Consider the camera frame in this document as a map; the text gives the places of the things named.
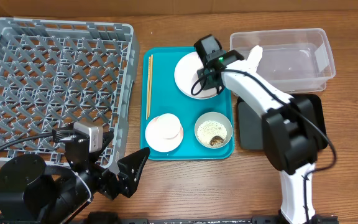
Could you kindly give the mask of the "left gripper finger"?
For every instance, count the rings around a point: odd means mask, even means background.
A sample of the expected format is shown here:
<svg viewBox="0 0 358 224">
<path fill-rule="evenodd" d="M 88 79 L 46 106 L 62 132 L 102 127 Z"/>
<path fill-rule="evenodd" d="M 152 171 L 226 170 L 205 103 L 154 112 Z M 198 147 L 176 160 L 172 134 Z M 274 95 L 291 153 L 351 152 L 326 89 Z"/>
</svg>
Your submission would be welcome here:
<svg viewBox="0 0 358 224">
<path fill-rule="evenodd" d="M 119 173 L 117 176 L 120 193 L 123 196 L 129 198 L 137 191 L 140 177 L 149 155 L 150 149 L 145 147 L 118 160 Z"/>
<path fill-rule="evenodd" d="M 114 139 L 114 133 L 112 131 L 103 133 L 103 141 L 102 148 L 96 153 L 95 159 L 98 161 L 100 155 L 104 152 L 104 150 L 109 146 L 110 142 Z"/>
</svg>

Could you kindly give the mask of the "white paper cup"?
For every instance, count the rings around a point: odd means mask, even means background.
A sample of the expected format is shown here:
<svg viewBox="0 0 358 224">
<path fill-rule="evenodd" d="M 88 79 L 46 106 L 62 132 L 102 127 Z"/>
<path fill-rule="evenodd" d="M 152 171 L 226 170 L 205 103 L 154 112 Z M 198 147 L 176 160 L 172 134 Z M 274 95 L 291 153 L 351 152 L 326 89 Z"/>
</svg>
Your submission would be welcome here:
<svg viewBox="0 0 358 224">
<path fill-rule="evenodd" d="M 157 127 L 162 138 L 172 139 L 180 132 L 181 123 L 178 117 L 174 114 L 165 113 L 158 117 Z"/>
</svg>

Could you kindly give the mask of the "wooden chopstick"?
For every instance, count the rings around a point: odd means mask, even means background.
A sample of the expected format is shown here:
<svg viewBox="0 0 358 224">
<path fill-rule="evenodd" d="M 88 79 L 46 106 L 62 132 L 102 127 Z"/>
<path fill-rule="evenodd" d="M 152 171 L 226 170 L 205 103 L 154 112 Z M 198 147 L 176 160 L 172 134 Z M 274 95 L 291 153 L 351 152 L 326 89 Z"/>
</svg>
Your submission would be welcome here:
<svg viewBox="0 0 358 224">
<path fill-rule="evenodd" d="M 149 118 L 149 92 L 150 92 L 150 75 L 151 75 L 152 56 L 149 56 L 148 73 L 147 73 L 147 92 L 146 92 L 146 120 Z"/>
<path fill-rule="evenodd" d="M 151 95 L 152 95 L 152 75 L 153 75 L 153 61 L 154 61 L 154 56 L 153 54 L 150 55 L 152 56 L 152 65 L 151 65 L 151 75 L 150 75 L 150 92 L 149 92 L 149 117 L 150 117 L 150 107 L 151 107 Z"/>
</svg>

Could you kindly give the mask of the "white rice grains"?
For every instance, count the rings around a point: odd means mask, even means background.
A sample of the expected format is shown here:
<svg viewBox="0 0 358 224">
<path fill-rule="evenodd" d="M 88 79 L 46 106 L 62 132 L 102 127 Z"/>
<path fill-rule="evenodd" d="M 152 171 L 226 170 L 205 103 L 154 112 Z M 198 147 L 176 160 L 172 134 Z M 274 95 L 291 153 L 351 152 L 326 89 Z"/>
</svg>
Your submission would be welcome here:
<svg viewBox="0 0 358 224">
<path fill-rule="evenodd" d="M 217 121 L 205 121 L 201 123 L 196 130 L 196 137 L 198 138 L 199 142 L 206 147 L 211 147 L 209 142 L 214 136 L 221 136 L 224 141 L 227 138 L 227 129 L 223 124 Z"/>
</svg>

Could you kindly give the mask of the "grey green bowl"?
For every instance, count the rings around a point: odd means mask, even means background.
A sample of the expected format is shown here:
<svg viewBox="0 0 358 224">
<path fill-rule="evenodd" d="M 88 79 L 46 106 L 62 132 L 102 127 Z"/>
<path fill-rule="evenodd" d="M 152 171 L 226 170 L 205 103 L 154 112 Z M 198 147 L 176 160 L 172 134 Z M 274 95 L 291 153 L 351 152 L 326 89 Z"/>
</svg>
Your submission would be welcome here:
<svg viewBox="0 0 358 224">
<path fill-rule="evenodd" d="M 220 147 L 215 147 L 215 148 L 212 148 L 212 147 L 207 147 L 207 148 L 210 148 L 210 149 L 219 149 L 219 148 L 222 148 L 224 147 L 225 145 L 227 145 L 229 143 L 229 141 L 231 140 L 232 136 L 233 136 L 233 127 L 232 127 L 232 123 L 231 121 L 223 114 L 221 113 L 218 113 L 218 112 L 207 112 L 203 115 L 201 115 L 196 123 L 195 123 L 195 137 L 196 137 L 196 130 L 197 128 L 199 127 L 199 125 L 205 121 L 208 121 L 208 120 L 212 120 L 212 121 L 217 121 L 221 124 L 224 125 L 224 127 L 227 129 L 227 138 L 224 142 L 224 144 Z"/>
</svg>

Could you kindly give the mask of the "brown food scrap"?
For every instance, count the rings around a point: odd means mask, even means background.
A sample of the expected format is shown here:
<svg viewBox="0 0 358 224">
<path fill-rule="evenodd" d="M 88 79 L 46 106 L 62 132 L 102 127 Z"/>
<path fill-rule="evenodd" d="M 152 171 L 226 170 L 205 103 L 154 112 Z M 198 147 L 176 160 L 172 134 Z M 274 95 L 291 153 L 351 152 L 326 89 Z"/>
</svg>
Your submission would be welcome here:
<svg viewBox="0 0 358 224">
<path fill-rule="evenodd" d="M 223 145 L 224 143 L 224 139 L 221 136 L 214 136 L 210 142 L 209 145 L 211 147 L 220 147 L 221 145 Z"/>
</svg>

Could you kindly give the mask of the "white paper napkin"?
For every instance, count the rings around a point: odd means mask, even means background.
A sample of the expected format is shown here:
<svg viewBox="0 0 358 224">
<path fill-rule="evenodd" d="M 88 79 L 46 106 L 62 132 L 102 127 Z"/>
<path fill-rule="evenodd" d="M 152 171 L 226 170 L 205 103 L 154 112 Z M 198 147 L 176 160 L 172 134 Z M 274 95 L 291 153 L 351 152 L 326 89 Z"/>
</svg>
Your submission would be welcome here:
<svg viewBox="0 0 358 224">
<path fill-rule="evenodd" d="M 253 47 L 247 58 L 247 63 L 249 64 L 249 68 L 256 71 L 262 57 L 263 57 L 263 48 L 259 45 Z"/>
</svg>

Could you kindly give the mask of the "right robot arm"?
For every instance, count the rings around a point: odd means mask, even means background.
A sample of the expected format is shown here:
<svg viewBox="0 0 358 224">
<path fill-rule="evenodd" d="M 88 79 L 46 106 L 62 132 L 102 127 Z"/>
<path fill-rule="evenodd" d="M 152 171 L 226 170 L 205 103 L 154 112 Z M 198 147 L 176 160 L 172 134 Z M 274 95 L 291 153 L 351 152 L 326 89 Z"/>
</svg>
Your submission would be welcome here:
<svg viewBox="0 0 358 224">
<path fill-rule="evenodd" d="M 282 205 L 279 223 L 322 223 L 312 204 L 312 177 L 318 152 L 335 147 L 326 135 L 321 105 L 307 97 L 293 97 L 280 91 L 257 73 L 263 48 L 253 47 L 248 57 L 236 50 L 225 51 L 211 34 L 200 38 L 194 48 L 201 59 L 196 85 L 228 89 L 241 98 L 259 117 L 262 149 L 279 171 Z"/>
</svg>

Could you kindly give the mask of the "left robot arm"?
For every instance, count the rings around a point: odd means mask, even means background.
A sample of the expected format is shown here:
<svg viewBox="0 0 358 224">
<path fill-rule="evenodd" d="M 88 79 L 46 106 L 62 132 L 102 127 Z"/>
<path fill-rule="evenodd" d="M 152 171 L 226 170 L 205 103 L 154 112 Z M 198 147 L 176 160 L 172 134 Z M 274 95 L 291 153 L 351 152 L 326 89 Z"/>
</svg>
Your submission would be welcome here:
<svg viewBox="0 0 358 224">
<path fill-rule="evenodd" d="M 91 137 L 79 131 L 52 131 L 54 142 L 65 144 L 69 167 L 48 166 L 37 154 L 23 154 L 0 169 L 0 223 L 68 223 L 99 192 L 110 200 L 131 197 L 150 155 L 145 147 L 122 159 L 119 172 L 97 165 L 98 156 L 114 135 L 97 136 L 101 148 L 90 152 Z"/>
</svg>

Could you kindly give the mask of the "large white round plate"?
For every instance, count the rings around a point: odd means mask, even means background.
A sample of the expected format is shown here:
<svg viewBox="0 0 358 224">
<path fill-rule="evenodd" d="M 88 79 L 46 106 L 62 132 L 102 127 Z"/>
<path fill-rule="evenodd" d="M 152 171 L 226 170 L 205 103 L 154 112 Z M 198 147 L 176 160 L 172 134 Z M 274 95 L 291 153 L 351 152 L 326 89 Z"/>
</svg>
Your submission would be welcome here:
<svg viewBox="0 0 358 224">
<path fill-rule="evenodd" d="M 174 71 L 174 80 L 178 89 L 186 96 L 196 100 L 216 98 L 218 94 L 214 88 L 202 90 L 198 95 L 191 94 L 191 88 L 198 79 L 197 71 L 203 64 L 196 52 L 183 56 L 177 63 Z"/>
</svg>

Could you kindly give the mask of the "small white pink saucer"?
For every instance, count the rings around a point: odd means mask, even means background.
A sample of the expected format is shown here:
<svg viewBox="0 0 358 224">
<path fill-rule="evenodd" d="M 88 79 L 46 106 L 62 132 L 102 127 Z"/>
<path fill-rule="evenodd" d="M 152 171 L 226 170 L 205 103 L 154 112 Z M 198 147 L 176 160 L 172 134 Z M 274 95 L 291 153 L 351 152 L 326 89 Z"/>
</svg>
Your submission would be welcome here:
<svg viewBox="0 0 358 224">
<path fill-rule="evenodd" d="M 161 137 L 160 131 L 157 127 L 157 119 L 159 116 L 153 118 L 146 127 L 145 139 L 147 144 L 157 152 L 170 152 L 175 150 L 182 142 L 184 137 L 184 130 L 181 125 L 180 132 L 172 139 L 164 139 Z"/>
</svg>

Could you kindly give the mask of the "teal plastic serving tray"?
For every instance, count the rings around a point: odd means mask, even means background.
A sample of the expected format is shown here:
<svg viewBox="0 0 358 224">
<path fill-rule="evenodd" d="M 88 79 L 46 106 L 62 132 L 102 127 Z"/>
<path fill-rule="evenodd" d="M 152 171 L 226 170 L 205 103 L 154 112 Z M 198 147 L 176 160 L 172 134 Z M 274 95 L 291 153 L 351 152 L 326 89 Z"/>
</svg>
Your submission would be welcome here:
<svg viewBox="0 0 358 224">
<path fill-rule="evenodd" d="M 174 70 L 179 60 L 186 54 L 193 52 L 193 47 L 156 47 L 147 51 L 144 55 L 142 77 L 142 109 L 140 119 L 140 146 L 147 147 L 145 130 L 150 122 L 165 113 L 176 115 L 183 128 L 184 138 L 181 144 L 173 151 L 158 152 L 150 149 L 149 159 L 155 161 L 174 160 L 208 160 L 225 159 L 229 157 L 234 148 L 234 138 L 219 149 L 208 149 L 202 146 L 195 136 L 196 120 L 204 113 L 218 112 L 233 121 L 231 92 L 224 90 L 220 95 L 207 100 L 196 100 L 183 94 L 174 81 Z M 147 105 L 147 81 L 149 69 L 149 57 L 153 60 L 152 96 L 150 119 L 146 119 Z"/>
</svg>

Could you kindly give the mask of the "black rectangular tray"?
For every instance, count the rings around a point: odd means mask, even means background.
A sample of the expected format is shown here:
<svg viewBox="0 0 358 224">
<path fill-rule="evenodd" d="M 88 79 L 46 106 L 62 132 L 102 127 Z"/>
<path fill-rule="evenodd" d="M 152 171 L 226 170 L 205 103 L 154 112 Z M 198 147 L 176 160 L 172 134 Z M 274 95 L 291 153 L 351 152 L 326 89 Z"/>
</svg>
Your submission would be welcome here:
<svg viewBox="0 0 358 224">
<path fill-rule="evenodd" d="M 295 99 L 307 98 L 311 101 L 316 115 L 316 126 L 326 134 L 323 106 L 321 99 L 315 94 L 291 94 Z M 237 115 L 239 122 L 239 144 L 242 149 L 262 150 L 262 127 L 257 113 L 240 97 L 237 99 Z"/>
</svg>

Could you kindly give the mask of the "grey plastic dish rack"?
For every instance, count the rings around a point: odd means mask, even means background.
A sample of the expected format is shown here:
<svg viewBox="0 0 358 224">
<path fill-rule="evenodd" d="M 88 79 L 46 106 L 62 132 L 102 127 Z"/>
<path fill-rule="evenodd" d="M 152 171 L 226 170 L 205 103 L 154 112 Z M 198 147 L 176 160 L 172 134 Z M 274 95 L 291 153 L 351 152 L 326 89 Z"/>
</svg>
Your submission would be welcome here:
<svg viewBox="0 0 358 224">
<path fill-rule="evenodd" d="M 62 143 L 29 137 L 87 121 L 114 133 L 97 163 L 118 173 L 139 52 L 130 24 L 0 17 L 0 166 L 23 154 L 68 166 Z"/>
</svg>

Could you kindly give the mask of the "clear plastic bin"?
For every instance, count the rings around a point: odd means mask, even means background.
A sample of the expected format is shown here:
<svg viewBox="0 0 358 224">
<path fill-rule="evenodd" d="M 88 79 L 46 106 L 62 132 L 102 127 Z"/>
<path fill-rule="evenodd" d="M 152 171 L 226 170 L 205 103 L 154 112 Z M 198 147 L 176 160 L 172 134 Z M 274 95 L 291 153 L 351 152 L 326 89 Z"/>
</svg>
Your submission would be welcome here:
<svg viewBox="0 0 358 224">
<path fill-rule="evenodd" d="M 263 48 L 257 73 L 287 93 L 323 91 L 336 76 L 326 32 L 321 28 L 235 32 L 230 49 L 245 58 L 256 45 Z"/>
</svg>

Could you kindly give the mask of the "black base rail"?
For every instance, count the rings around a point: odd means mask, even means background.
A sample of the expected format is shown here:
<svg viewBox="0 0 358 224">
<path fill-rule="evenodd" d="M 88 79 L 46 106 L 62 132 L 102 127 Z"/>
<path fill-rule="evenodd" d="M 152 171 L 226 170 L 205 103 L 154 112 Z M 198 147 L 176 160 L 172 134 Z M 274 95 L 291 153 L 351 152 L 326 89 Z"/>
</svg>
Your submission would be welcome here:
<svg viewBox="0 0 358 224">
<path fill-rule="evenodd" d="M 288 223 L 282 215 L 256 216 L 240 219 L 194 219 L 194 220 L 148 220 L 146 218 L 121 219 L 113 212 L 91 212 L 81 223 L 113 224 L 284 224 Z"/>
</svg>

